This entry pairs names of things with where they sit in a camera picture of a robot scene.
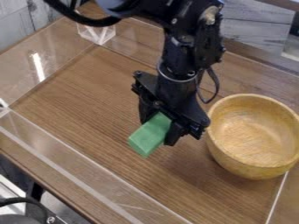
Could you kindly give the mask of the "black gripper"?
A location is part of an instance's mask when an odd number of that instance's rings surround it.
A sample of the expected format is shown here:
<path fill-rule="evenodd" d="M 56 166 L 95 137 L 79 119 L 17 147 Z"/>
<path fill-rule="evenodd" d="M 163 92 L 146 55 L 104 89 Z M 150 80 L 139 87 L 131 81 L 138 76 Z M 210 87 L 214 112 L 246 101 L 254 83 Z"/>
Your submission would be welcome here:
<path fill-rule="evenodd" d="M 180 137 L 191 135 L 200 139 L 211 124 L 199 102 L 198 87 L 202 73 L 174 78 L 163 65 L 158 66 L 158 75 L 144 71 L 134 72 L 132 91 L 139 97 L 139 118 L 146 123 L 158 113 L 171 119 L 163 144 L 175 146 Z"/>

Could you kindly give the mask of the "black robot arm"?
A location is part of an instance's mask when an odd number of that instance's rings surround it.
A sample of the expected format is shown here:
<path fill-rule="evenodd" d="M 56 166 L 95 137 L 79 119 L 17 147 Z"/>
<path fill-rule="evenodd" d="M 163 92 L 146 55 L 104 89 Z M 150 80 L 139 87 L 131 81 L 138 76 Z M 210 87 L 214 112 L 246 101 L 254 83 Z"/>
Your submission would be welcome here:
<path fill-rule="evenodd" d="M 191 135 L 199 139 L 211 125 L 202 109 L 210 103 L 200 93 L 202 76 L 220 83 L 212 65 L 226 52 L 220 23 L 222 0 L 95 0 L 112 17 L 140 17 L 163 28 L 158 74 L 135 72 L 132 91 L 139 96 L 140 122 L 163 114 L 171 120 L 163 144 L 174 146 Z"/>

